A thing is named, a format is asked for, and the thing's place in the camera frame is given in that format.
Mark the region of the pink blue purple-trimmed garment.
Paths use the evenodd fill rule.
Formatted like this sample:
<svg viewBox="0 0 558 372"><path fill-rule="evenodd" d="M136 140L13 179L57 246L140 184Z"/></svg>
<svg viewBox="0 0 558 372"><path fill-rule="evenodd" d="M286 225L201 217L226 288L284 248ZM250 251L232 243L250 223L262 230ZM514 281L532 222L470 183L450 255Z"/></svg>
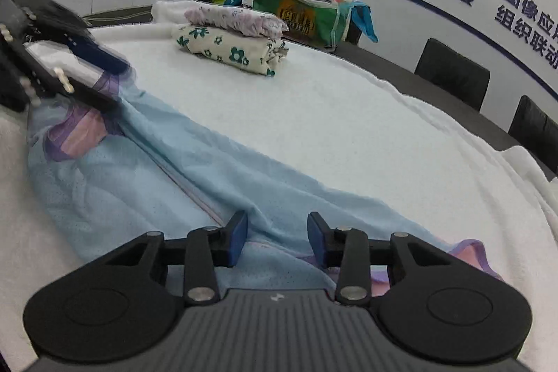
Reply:
<svg viewBox="0 0 558 372"><path fill-rule="evenodd" d="M119 109L103 114L61 96L28 115L28 169L35 194L82 260L149 231L181 238L247 213L238 264L218 286L333 290L338 271L312 256L307 216L386 240L408 232L490 271L483 244L448 244L381 200L323 186L310 176L195 123L130 81L102 76Z"/></svg>

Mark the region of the green zipper storage bag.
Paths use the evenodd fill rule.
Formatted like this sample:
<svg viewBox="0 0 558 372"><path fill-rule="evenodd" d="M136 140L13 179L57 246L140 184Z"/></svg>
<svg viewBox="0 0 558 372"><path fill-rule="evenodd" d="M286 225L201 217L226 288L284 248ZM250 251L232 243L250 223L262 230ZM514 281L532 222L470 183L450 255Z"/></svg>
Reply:
<svg viewBox="0 0 558 372"><path fill-rule="evenodd" d="M291 40L324 51L335 51L343 41L358 44L362 36L378 42L371 8L360 0L252 0L252 8L283 20Z"/></svg>

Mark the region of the folded purple floral garment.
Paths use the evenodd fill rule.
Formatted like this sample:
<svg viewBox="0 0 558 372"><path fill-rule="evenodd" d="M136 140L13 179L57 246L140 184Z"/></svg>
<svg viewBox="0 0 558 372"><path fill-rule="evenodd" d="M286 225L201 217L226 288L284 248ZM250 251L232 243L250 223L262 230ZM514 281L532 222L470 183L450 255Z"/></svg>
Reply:
<svg viewBox="0 0 558 372"><path fill-rule="evenodd" d="M287 24L271 13L241 7L197 3L186 8L183 16L190 24L228 29L246 37L281 39Z"/></svg>

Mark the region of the white towel blanket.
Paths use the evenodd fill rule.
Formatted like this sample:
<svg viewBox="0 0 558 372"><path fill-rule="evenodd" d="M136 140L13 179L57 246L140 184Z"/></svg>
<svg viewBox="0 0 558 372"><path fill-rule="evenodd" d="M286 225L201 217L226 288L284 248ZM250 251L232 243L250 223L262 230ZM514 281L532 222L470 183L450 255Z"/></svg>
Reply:
<svg viewBox="0 0 558 372"><path fill-rule="evenodd" d="M197 124L312 177L376 198L437 239L484 245L490 269L529 300L521 360L557 367L557 186L520 146L497 151L449 115L360 67L298 44L274 76L182 51L172 24L100 27L130 62L123 80ZM41 287L85 260L35 194L28 115L1 114L1 351L35 360L22 315Z"/></svg>

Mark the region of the black office chair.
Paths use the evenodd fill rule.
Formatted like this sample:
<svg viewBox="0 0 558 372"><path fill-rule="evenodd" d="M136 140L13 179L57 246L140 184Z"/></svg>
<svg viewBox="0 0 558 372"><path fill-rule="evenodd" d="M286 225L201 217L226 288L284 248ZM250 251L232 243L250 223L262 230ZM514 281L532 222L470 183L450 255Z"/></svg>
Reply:
<svg viewBox="0 0 558 372"><path fill-rule="evenodd" d="M439 40L430 38L414 73L480 111L490 82L490 72Z"/></svg>
<svg viewBox="0 0 558 372"><path fill-rule="evenodd" d="M519 100L508 134L557 174L557 123L527 95Z"/></svg>

